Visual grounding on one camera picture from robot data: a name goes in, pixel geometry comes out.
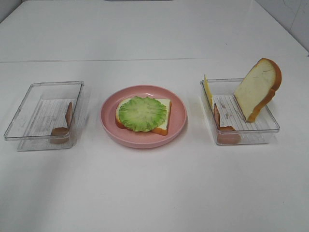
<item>transparent tray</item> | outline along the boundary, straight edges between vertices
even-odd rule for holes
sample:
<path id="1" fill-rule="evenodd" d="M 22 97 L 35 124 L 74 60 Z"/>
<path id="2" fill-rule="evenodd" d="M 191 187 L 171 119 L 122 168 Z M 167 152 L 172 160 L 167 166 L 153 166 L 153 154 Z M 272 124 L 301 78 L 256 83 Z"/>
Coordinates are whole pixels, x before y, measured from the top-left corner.
<path id="1" fill-rule="evenodd" d="M 234 90 L 243 79 L 212 79 L 207 80 L 212 93 L 213 105 L 216 104 L 220 113 L 220 125 L 217 125 L 215 115 L 207 98 L 204 80 L 202 101 L 211 132 L 217 145 L 267 144 L 280 127 L 271 111 L 263 107 L 255 122 L 247 122 L 234 97 Z M 232 126 L 235 130 L 221 130 L 220 127 Z"/>
<path id="2" fill-rule="evenodd" d="M 18 151 L 72 147 L 80 128 L 83 87 L 81 81 L 30 85 L 4 139 L 17 141 Z"/>

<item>standing bread slice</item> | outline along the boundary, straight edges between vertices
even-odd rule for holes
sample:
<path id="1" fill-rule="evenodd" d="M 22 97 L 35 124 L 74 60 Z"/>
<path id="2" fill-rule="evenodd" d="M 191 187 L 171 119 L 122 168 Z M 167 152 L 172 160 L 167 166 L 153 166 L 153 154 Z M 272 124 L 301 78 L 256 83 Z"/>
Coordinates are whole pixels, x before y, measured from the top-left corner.
<path id="1" fill-rule="evenodd" d="M 248 122 L 254 122 L 261 109 L 275 96 L 281 84 L 281 71 L 272 60 L 262 58 L 236 88 L 234 96 Z"/>

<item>pink plate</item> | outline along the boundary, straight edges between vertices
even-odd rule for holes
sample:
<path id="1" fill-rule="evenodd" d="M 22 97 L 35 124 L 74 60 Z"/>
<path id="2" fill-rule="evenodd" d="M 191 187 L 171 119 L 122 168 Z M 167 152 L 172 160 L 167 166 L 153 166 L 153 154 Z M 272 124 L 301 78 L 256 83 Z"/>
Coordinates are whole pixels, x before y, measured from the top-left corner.
<path id="1" fill-rule="evenodd" d="M 152 132 L 133 132 L 121 129 L 115 123 L 115 111 L 122 99 L 134 96 L 151 98 L 166 98 L 171 100 L 169 127 L 167 135 Z M 132 86 L 111 95 L 101 109 L 101 122 L 107 133 L 118 143 L 134 148 L 152 148 L 172 141 L 183 129 L 187 120 L 184 103 L 171 91 L 157 86 Z"/>

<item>white wall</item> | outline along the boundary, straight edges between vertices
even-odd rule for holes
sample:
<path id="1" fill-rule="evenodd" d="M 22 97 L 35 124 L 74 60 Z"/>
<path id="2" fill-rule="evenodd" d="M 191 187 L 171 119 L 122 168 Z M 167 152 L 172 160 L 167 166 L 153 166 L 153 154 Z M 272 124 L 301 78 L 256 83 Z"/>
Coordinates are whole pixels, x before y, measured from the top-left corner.
<path id="1" fill-rule="evenodd" d="M 0 0 L 0 22 L 15 10 L 21 2 L 21 0 Z"/>
<path id="2" fill-rule="evenodd" d="M 256 0 L 309 51 L 309 0 Z"/>

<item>white table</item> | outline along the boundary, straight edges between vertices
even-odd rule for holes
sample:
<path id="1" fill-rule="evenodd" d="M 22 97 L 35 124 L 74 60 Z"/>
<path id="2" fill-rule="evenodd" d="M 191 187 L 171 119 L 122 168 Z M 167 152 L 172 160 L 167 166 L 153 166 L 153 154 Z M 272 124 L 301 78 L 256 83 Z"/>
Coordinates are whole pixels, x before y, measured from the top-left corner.
<path id="1" fill-rule="evenodd" d="M 0 62 L 307 55 L 254 0 L 30 0 L 0 24 Z"/>
<path id="2" fill-rule="evenodd" d="M 281 126 L 267 145 L 217 146 L 201 103 L 209 79 L 244 77 L 258 58 L 0 64 L 0 131 L 31 83 L 84 80 L 87 124 L 71 149 L 17 152 L 0 140 L 0 231 L 309 231 L 308 58 L 276 58 L 269 107 Z M 175 92 L 188 124 L 171 143 L 115 143 L 99 111 L 114 92 Z"/>

